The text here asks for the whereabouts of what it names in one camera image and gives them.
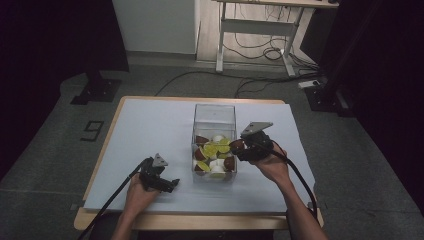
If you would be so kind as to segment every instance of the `metal frame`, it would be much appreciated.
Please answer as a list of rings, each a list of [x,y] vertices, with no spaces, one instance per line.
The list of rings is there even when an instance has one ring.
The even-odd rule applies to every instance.
[[[219,35],[218,53],[216,57],[216,72],[222,73],[224,71],[224,35],[226,32],[231,33],[247,33],[259,35],[277,35],[287,36],[289,40],[284,50],[281,50],[284,65],[286,66],[289,76],[295,76],[291,61],[289,61],[289,53],[293,45],[294,38],[296,37],[297,29],[299,28],[300,19],[303,15],[303,7],[299,7],[296,20],[294,22],[267,22],[267,21],[253,21],[253,20],[240,20],[226,18],[227,3],[223,2],[222,15],[221,15],[221,30]]]

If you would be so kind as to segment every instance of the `clear plastic box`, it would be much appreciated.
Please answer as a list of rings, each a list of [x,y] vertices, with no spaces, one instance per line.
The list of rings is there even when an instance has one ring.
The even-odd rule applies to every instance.
[[[194,182],[231,183],[237,174],[237,157],[229,143],[236,140],[235,107],[196,104],[192,136]]]

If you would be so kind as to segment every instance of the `floor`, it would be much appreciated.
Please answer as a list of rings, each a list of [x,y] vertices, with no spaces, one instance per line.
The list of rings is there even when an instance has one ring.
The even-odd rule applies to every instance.
[[[250,14],[243,6],[241,9],[244,15]],[[259,36],[257,42],[243,43],[259,44],[263,38]],[[76,210],[82,205],[119,99],[126,95],[153,96],[171,79],[189,71],[213,72],[216,44],[210,42],[210,47],[202,47],[210,49],[209,53],[199,51],[199,61],[140,57],[130,53],[129,73],[102,72],[105,78],[123,81],[111,103],[70,105],[87,79],[78,75],[64,81],[55,109],[0,182],[0,239],[76,239],[80,233],[73,227]],[[226,44],[237,47],[234,42]],[[295,47],[295,53],[300,54],[297,49]],[[255,56],[261,50],[244,53]],[[233,57],[228,55],[234,62],[226,65],[229,74],[287,77],[279,63],[263,61],[251,65],[242,57]],[[314,191],[321,206],[324,230],[330,239],[424,239],[423,216],[360,123],[355,118],[311,111],[304,92],[298,88],[300,81],[272,87],[257,82],[246,89],[251,92],[240,97],[281,99],[290,104],[316,180]],[[170,84],[161,96],[233,98],[239,84],[240,80],[225,76],[190,74]],[[81,141],[91,136],[84,128],[93,120],[105,123],[97,141]],[[289,239],[287,231],[275,231],[274,239]]]

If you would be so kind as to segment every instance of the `power strip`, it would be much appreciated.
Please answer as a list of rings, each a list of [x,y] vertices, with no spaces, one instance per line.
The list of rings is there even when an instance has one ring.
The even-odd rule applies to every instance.
[[[301,83],[299,83],[299,88],[300,89],[304,89],[304,88],[307,88],[307,87],[316,87],[316,86],[319,86],[320,85],[320,82],[318,82],[317,80],[312,80],[312,81],[307,81],[307,82],[301,82]]]

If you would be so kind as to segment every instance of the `table leg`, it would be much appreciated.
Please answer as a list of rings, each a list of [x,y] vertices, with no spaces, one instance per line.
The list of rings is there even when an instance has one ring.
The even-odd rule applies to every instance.
[[[227,3],[222,4],[222,16],[221,16],[221,28],[219,32],[219,44],[218,44],[218,53],[216,54],[216,72],[222,73],[224,71],[224,22],[225,22],[225,12],[227,9]]]
[[[303,10],[304,10],[303,7],[299,7],[299,13],[297,14],[296,20],[293,23],[293,28],[289,36],[289,41],[287,42],[284,50],[281,50],[284,65],[286,66],[287,73],[289,74],[290,77],[296,76],[296,73],[294,72],[294,69],[292,66],[292,62],[289,60],[289,53],[293,46],[293,41],[294,41],[294,38],[296,37],[297,29],[299,28],[300,19],[302,18],[302,15],[303,15]]]

